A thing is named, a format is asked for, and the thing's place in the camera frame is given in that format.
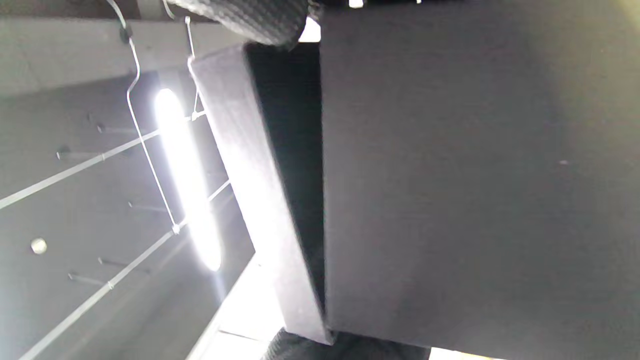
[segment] metal wire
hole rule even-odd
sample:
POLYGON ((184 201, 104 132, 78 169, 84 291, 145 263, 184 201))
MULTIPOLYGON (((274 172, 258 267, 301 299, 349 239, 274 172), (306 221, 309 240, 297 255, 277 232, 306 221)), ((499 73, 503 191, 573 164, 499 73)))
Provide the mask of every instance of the metal wire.
MULTIPOLYGON (((189 47, 191 48, 191 58, 196 56, 196 52, 193 49, 193 35, 191 34, 191 17, 187 16, 184 18, 184 23, 187 24, 187 35, 189 36, 189 47)), ((196 98, 193 101, 193 112, 195 113, 198 109, 198 98, 200 97, 200 93, 198 92, 198 87, 196 85, 196 98)))
MULTIPOLYGON (((111 7, 116 11, 116 15, 120 19, 120 23, 124 29, 127 29, 127 22, 122 16, 122 12, 120 11, 120 7, 114 0, 107 0, 107 2, 111 5, 111 7)), ((166 201, 166 197, 164 196, 164 191, 162 190, 162 186, 160 185, 160 180, 158 180, 158 176, 156 174, 156 168, 154 168, 154 164, 151 162, 151 157, 149 156, 149 151, 147 150, 147 146, 145 145, 145 139, 142 137, 142 132, 140 131, 140 126, 138 125, 138 119, 136 119, 136 114, 133 111, 133 105, 131 104, 131 91, 136 84, 138 84, 138 80, 140 80, 140 62, 138 61, 138 53, 136 52, 136 46, 133 43, 133 36, 129 36, 129 47, 131 48, 131 52, 133 54, 133 60, 136 62, 136 77, 129 85, 127 89, 127 104, 129 105, 129 112, 131 113, 131 118, 133 119, 133 124, 136 127, 136 131, 138 132, 138 137, 140 138, 140 144, 142 145, 142 149, 145 151, 145 156, 147 157, 147 161, 149 162, 149 167, 151 168, 151 173, 154 175, 154 179, 156 180, 156 185, 158 190, 160 191, 160 196, 164 202, 164 206, 166 207, 166 212, 169 215, 169 219, 171 220, 172 226, 175 228, 175 220, 173 219, 173 214, 171 209, 169 208, 169 203, 166 201)))
POLYGON ((169 4, 166 2, 166 0, 162 0, 162 3, 164 4, 164 11, 166 12, 167 16, 169 16, 171 20, 175 20, 175 14, 169 8, 169 4))
POLYGON ((209 198, 207 199, 209 202, 212 201, 216 196, 218 196, 219 193, 222 192, 222 190, 224 190, 229 184, 231 183, 231 180, 227 180, 225 181, 224 184, 220 185, 220 187, 213 193, 211 194, 211 196, 209 196, 209 198))

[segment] carbon fiber surface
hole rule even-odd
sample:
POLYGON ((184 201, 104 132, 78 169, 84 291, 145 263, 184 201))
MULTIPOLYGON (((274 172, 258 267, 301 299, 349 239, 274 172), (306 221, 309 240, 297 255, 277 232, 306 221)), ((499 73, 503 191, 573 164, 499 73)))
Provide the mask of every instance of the carbon fiber surface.
POLYGON ((295 44, 305 28, 308 0, 169 0, 267 45, 295 44))

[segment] fluorescent light fixture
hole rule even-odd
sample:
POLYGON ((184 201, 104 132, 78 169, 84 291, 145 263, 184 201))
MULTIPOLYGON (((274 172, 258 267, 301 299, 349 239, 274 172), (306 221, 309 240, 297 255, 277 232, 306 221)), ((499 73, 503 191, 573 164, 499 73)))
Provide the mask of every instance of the fluorescent light fixture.
POLYGON ((190 122, 184 120, 180 101, 169 89, 160 90, 155 108, 164 151, 178 188, 191 238, 202 262, 216 271, 221 263, 220 234, 209 209, 209 194, 198 150, 189 130, 190 122))
POLYGON ((364 0, 349 0, 350 8, 361 8, 364 6, 364 0))

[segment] metal rod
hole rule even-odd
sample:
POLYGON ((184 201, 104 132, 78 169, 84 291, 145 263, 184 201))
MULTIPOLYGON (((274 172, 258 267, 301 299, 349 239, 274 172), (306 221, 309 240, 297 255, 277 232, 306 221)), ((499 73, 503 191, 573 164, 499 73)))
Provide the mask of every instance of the metal rod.
MULTIPOLYGON (((86 276, 80 276, 80 275, 78 275, 76 273, 73 273, 73 272, 70 272, 69 274, 67 274, 67 276, 69 277, 69 280, 71 280, 71 281, 83 282, 85 284, 91 284, 91 285, 97 285, 97 286, 105 285, 104 281, 92 279, 92 278, 86 277, 86 276)), ((110 282, 107 282, 106 284, 113 289, 113 287, 110 284, 110 282)))
POLYGON ((71 151, 71 149, 66 145, 56 151, 56 157, 58 160, 83 160, 86 158, 93 158, 95 156, 102 156, 102 153, 71 151))
POLYGON ((96 124, 96 128, 100 134, 138 134, 135 129, 127 129, 125 127, 108 127, 101 122, 96 124))
MULTIPOLYGON (((100 265, 107 265, 107 266, 114 266, 117 268, 126 268, 127 266, 129 266, 129 264, 125 264, 125 263, 121 263, 119 261, 113 261, 113 260, 109 260, 109 259, 105 259, 105 258, 98 258, 98 262, 100 263, 100 265)), ((133 271, 137 271, 137 272, 144 272, 148 275, 151 275, 151 269, 149 268, 135 268, 133 269, 133 271)))
MULTIPOLYGON (((114 0, 107 0, 107 3, 111 5, 111 7, 116 12, 116 15, 120 19, 120 23, 122 25, 122 29, 127 31, 127 22, 122 16, 122 12, 120 11, 120 7, 114 0)), ((162 190, 162 185, 160 185, 160 180, 158 179, 158 175, 156 174, 156 168, 154 167, 153 161, 151 161, 151 157, 149 156, 149 151, 147 150, 147 146, 145 145, 145 139, 142 137, 142 132, 140 131, 140 126, 138 125, 138 119, 136 118, 135 111, 133 111, 133 105, 131 104, 131 92, 133 88, 138 84, 138 80, 140 80, 140 61, 138 60, 138 53, 136 52, 136 44, 133 42, 133 36, 128 34, 129 36, 129 47, 131 48, 131 54, 133 55, 133 60, 136 64, 136 76, 131 81, 131 84, 127 88, 127 105, 129 106, 129 113, 131 113, 131 120, 133 120, 133 125, 136 128, 136 132, 138 132, 138 138, 140 138, 140 145, 142 145, 142 149, 145 151, 145 156, 147 157, 147 162, 149 163, 149 167, 151 168, 151 174, 154 176, 154 180, 156 180, 156 185, 158 191, 160 192, 160 196, 162 197, 162 201, 164 202, 164 206, 166 207, 167 215, 169 215, 169 220, 171 220, 171 224, 174 228, 174 232, 177 229, 175 220, 173 219, 173 214, 171 213, 171 209, 169 208, 169 203, 166 201, 166 197, 164 196, 164 191, 162 190)))
POLYGON ((166 209, 165 208, 158 208, 157 206, 138 205, 138 204, 134 204, 131 201, 127 201, 127 205, 129 205, 129 207, 131 209, 138 209, 138 210, 145 210, 145 211, 155 211, 156 213, 166 213, 166 209))
POLYGON ((246 340, 258 341, 259 343, 263 343, 263 342, 265 342, 265 341, 263 341, 263 340, 258 340, 258 339, 255 339, 255 338, 250 338, 249 336, 244 336, 244 335, 236 334, 236 333, 234 333, 234 332, 228 332, 228 331, 226 331, 226 330, 219 330, 219 329, 218 329, 218 332, 219 332, 220 334, 226 334, 226 335, 236 336, 236 337, 238 337, 238 338, 242 338, 242 339, 246 339, 246 340))
MULTIPOLYGON (((229 181, 222 184, 220 188, 218 188, 211 196, 209 196, 209 201, 213 200, 219 194, 222 189, 229 185, 229 181)), ((188 219, 184 219, 179 224, 176 224, 178 230, 182 229, 188 222, 188 219)), ((113 290, 113 288, 124 279, 125 276, 129 275, 140 263, 146 260, 151 254, 153 254, 160 246, 166 243, 174 234, 175 230, 167 232, 162 235, 160 239, 158 239, 153 245, 151 245, 147 250, 145 250, 142 254, 140 254, 134 261, 132 261, 127 267, 122 269, 122 271, 118 272, 111 280, 107 282, 106 285, 103 285, 98 291, 96 291, 90 298, 86 299, 76 310, 74 310, 66 319, 62 320, 53 330, 49 331, 48 334, 44 336, 40 341, 38 341, 31 349, 29 349, 24 355, 20 357, 18 360, 34 360, 45 348, 47 348, 53 341, 55 341, 58 336, 60 336, 65 330, 67 330, 71 325, 73 325, 81 316, 83 316, 89 309, 91 309, 100 299, 102 299, 109 291, 113 290)))
POLYGON ((175 20, 175 14, 169 8, 169 4, 167 4, 166 0, 162 0, 162 2, 164 4, 164 11, 166 12, 167 16, 169 16, 171 20, 175 20))
MULTIPOLYGON (((185 16, 184 17, 184 23, 187 25, 187 36, 189 37, 189 48, 191 49, 191 58, 194 58, 196 56, 196 52, 193 48, 193 34, 191 33, 191 17, 190 16, 185 16)), ((198 109, 198 98, 200 97, 200 94, 198 93, 198 86, 196 85, 196 97, 193 100, 193 113, 196 113, 196 110, 198 109)))

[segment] led light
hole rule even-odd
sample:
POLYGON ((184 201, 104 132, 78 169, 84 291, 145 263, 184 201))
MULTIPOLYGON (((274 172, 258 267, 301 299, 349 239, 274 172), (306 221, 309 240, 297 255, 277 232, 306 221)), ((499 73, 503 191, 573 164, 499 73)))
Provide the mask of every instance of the led light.
POLYGON ((42 255, 47 251, 47 242, 43 238, 33 239, 31 242, 31 250, 36 255, 42 255))
POLYGON ((299 42, 319 42, 320 41, 320 25, 310 17, 307 17, 307 24, 302 31, 302 35, 298 39, 299 42))
POLYGON ((202 262, 216 271, 221 263, 220 234, 209 209, 209 194, 189 122, 184 120, 180 101, 169 89, 160 90, 155 107, 164 151, 187 216, 191 238, 202 262))
POLYGON ((361 8, 364 6, 364 0, 349 0, 350 8, 361 8))

